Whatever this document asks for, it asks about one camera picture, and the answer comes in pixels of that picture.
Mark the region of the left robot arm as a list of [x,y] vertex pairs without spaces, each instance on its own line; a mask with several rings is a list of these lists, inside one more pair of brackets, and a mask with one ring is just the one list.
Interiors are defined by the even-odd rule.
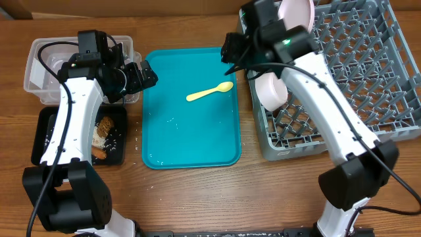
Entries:
[[104,100],[114,103],[151,88],[158,77],[147,61],[125,63],[122,45],[105,32],[81,31],[76,46],[54,73],[61,100],[49,145],[39,165],[22,175],[34,207],[30,220],[76,236],[142,236],[135,221],[113,209],[111,192],[91,162],[91,142]]

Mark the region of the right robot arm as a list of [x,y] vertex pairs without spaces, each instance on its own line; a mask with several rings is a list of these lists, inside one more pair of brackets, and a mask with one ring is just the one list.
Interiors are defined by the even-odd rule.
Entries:
[[241,7],[244,29],[226,36],[221,55],[236,70],[256,72],[255,93],[268,111],[295,95],[323,137],[333,169],[318,183],[326,198],[314,226],[317,236],[353,236],[369,200],[394,176],[399,150],[382,142],[348,103],[335,83],[309,29],[290,25],[273,1]]

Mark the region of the brown carrot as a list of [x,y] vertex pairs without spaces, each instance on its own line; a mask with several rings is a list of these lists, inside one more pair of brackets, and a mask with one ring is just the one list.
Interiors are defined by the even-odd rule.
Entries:
[[91,147],[91,154],[97,159],[106,159],[107,153],[103,149],[99,147],[92,146]]

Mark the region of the pink round plate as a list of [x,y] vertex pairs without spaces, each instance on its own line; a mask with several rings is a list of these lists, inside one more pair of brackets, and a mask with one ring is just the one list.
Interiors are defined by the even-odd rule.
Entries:
[[311,33],[314,16],[313,0],[283,0],[278,9],[278,18],[283,20],[287,30],[303,26]]

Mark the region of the yellow plastic spoon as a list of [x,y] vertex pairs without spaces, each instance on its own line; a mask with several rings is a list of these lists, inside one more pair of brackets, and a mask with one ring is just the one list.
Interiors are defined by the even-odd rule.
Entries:
[[225,92],[230,91],[233,88],[233,86],[234,86],[233,82],[222,82],[219,85],[217,85],[217,87],[215,87],[215,88],[211,88],[211,89],[208,89],[208,90],[204,90],[204,91],[201,91],[201,92],[196,92],[196,93],[187,95],[186,101],[188,101],[188,102],[195,101],[197,99],[200,99],[200,98],[202,98],[206,95],[209,95],[209,94],[212,94],[212,93],[215,93],[215,92],[225,93]]

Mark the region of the pink bowl with rice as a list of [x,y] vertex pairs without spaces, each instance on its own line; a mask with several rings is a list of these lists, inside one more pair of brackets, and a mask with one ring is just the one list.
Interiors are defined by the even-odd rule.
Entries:
[[287,102],[287,86],[273,72],[255,79],[255,89],[260,103],[268,111],[275,111]]

